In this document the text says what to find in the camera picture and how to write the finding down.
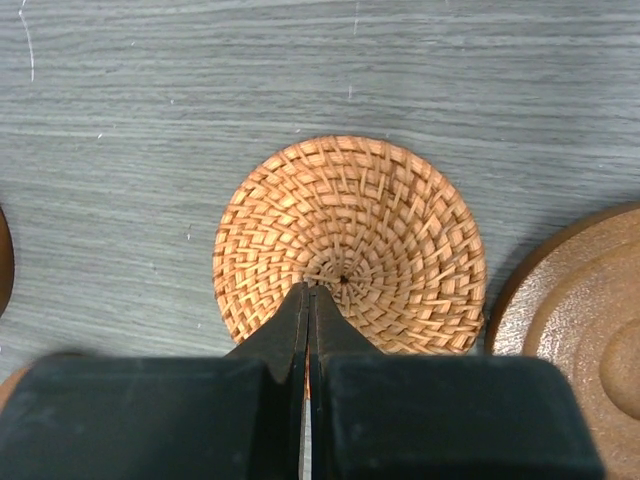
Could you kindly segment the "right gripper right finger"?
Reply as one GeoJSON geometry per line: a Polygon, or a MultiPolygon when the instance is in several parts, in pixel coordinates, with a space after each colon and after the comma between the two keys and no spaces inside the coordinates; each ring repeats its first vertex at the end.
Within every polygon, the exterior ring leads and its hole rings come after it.
{"type": "Polygon", "coordinates": [[[523,356],[391,355],[310,292],[315,479],[601,479],[562,373],[523,356]]]}

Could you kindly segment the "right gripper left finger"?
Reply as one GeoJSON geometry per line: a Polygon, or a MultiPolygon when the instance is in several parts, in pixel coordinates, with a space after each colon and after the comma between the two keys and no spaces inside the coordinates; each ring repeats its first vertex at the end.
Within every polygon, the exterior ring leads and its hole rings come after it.
{"type": "Polygon", "coordinates": [[[5,479],[290,479],[309,290],[223,357],[52,355],[1,414],[5,479]]]}

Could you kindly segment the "woven rattan coaster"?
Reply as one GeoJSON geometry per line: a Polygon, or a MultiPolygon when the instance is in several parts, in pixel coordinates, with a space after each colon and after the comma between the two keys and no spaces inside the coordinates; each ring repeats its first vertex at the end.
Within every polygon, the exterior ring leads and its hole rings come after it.
{"type": "Polygon", "coordinates": [[[297,283],[386,353],[464,354],[484,325],[479,228],[451,182],[383,140],[325,136],[256,167],[219,222],[212,282],[233,341],[297,283]]]}

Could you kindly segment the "brown wooden saucer coaster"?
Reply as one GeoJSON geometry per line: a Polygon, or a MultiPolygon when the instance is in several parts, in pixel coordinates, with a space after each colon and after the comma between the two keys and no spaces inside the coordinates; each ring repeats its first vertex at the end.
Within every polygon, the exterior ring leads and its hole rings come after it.
{"type": "Polygon", "coordinates": [[[15,370],[2,384],[0,387],[0,402],[1,405],[4,405],[9,397],[14,392],[16,386],[19,384],[21,379],[29,372],[29,367],[23,367],[18,370],[15,370]]]}
{"type": "Polygon", "coordinates": [[[639,476],[639,206],[605,209],[532,251],[494,304],[484,348],[563,372],[609,479],[639,476]]]}
{"type": "Polygon", "coordinates": [[[0,213],[0,315],[6,310],[14,285],[13,241],[4,212],[0,213]]]}

